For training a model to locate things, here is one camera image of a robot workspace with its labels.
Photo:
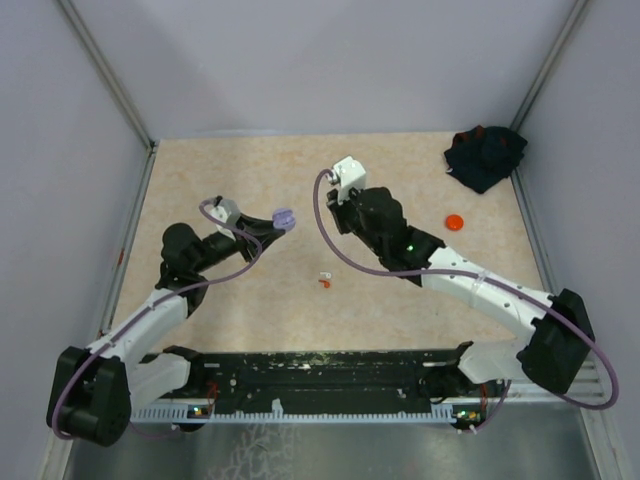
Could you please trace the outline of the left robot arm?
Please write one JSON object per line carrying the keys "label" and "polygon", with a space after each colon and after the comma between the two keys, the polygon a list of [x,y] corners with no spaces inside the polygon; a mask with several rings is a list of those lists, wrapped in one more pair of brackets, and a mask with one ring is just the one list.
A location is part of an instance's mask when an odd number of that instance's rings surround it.
{"label": "left robot arm", "polygon": [[261,254],[295,223],[290,211],[271,219],[248,217],[233,206],[200,208],[216,232],[199,237],[185,223],[162,237],[160,278],[147,300],[123,323],[85,348],[70,346],[56,364],[46,423],[62,440],[83,439],[111,446],[132,414],[175,390],[194,397],[208,373],[188,355],[144,356],[201,305],[211,281],[204,272],[239,254],[253,266]]}

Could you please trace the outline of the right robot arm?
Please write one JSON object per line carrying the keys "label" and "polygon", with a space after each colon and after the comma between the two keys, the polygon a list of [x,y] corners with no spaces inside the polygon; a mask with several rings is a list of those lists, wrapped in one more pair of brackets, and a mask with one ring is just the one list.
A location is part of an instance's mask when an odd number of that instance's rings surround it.
{"label": "right robot arm", "polygon": [[530,289],[469,261],[410,225],[385,187],[353,189],[345,197],[332,189],[327,208],[338,232],[356,236],[384,271],[452,295],[511,331],[509,341],[473,341],[463,348],[446,372],[454,393],[470,395],[497,379],[528,379],[558,395],[569,391],[595,338],[578,293]]}

